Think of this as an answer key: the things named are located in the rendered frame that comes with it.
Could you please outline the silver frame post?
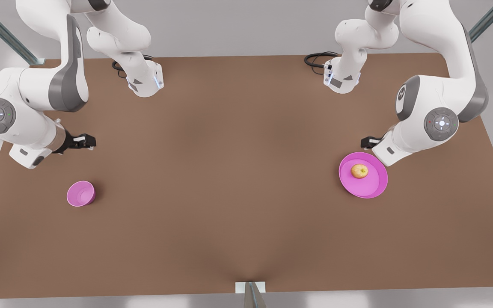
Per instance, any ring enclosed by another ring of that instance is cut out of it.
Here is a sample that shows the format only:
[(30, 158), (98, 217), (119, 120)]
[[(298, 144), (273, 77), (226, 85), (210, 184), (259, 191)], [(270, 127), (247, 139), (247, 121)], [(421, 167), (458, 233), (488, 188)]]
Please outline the silver frame post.
[(244, 308), (267, 308), (262, 297), (266, 282), (235, 282), (235, 293), (244, 294)]
[(6, 43), (13, 51), (15, 51), (16, 54), (18, 54), (22, 59), (24, 59), (29, 65), (43, 65), (43, 64), (45, 64), (45, 59), (37, 58), (1, 22), (0, 22), (0, 39), (2, 39), (2, 41), (4, 41), (4, 43)]
[(471, 42), (474, 42), (493, 24), (493, 6), (481, 17), (481, 19), (469, 30)]

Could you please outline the pink plate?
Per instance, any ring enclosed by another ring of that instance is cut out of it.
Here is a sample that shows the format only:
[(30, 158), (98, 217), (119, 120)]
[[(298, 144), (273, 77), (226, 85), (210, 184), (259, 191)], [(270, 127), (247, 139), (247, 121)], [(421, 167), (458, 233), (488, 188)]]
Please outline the pink plate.
[(343, 187), (360, 198), (375, 198), (387, 187), (389, 176), (385, 166), (372, 154), (354, 152), (345, 156), (339, 165)]

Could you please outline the pink bowl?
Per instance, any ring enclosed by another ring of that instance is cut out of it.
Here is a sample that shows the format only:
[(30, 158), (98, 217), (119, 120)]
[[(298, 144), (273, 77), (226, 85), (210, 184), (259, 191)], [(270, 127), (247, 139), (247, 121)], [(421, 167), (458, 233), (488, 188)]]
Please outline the pink bowl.
[(89, 205), (96, 198), (96, 190), (92, 183), (82, 180), (70, 186), (66, 194), (69, 205), (82, 207)]

